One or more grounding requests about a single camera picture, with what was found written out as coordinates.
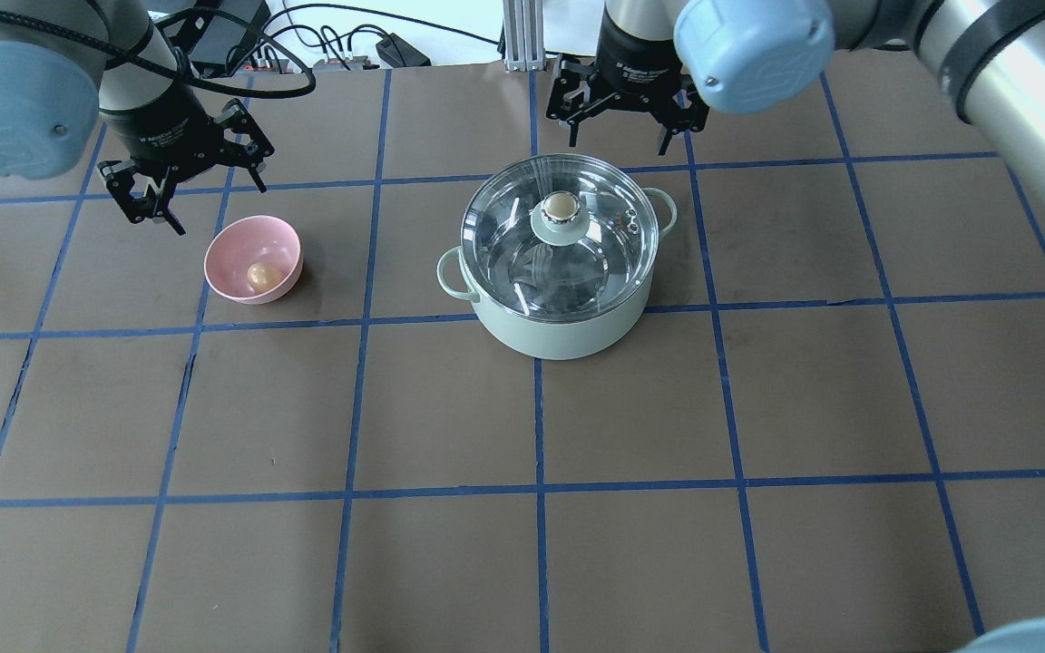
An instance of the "pot lid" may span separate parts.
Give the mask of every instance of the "pot lid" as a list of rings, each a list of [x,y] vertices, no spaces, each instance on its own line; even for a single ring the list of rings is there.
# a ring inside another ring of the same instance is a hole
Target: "pot lid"
[[[469,281],[539,322],[581,322],[621,305],[650,280],[658,244],[637,183],[583,155],[515,162],[478,190],[462,224]]]

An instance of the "egg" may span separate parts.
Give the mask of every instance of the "egg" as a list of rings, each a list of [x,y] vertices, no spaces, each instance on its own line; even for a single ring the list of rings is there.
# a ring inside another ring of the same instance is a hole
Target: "egg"
[[[275,264],[254,263],[249,265],[249,285],[252,285],[252,289],[256,290],[257,295],[268,293],[281,284],[283,277]]]

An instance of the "pot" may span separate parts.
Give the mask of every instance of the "pot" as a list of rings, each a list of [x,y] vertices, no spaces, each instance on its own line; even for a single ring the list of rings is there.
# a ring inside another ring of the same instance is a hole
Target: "pot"
[[[650,195],[671,211],[659,228]],[[535,358],[566,360],[612,346],[648,303],[659,238],[678,210],[618,167],[583,155],[515,162],[483,183],[438,282],[468,301],[494,337]],[[467,289],[444,280],[456,261]]]

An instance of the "bowl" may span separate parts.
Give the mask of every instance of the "bowl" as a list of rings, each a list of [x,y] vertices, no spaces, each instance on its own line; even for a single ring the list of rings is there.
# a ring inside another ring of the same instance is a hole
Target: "bowl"
[[[254,264],[272,265],[279,284],[258,293],[249,282]],[[204,253],[204,278],[222,298],[258,305],[288,293],[301,277],[304,253],[298,232],[273,215],[253,215],[224,228]]]

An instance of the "power adapter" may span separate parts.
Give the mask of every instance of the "power adapter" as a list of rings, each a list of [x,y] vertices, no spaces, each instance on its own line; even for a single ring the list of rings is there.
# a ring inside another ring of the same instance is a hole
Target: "power adapter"
[[[429,57],[422,54],[410,42],[390,32],[381,41],[377,42],[377,55],[381,57],[390,67],[403,69],[403,67],[429,66]]]

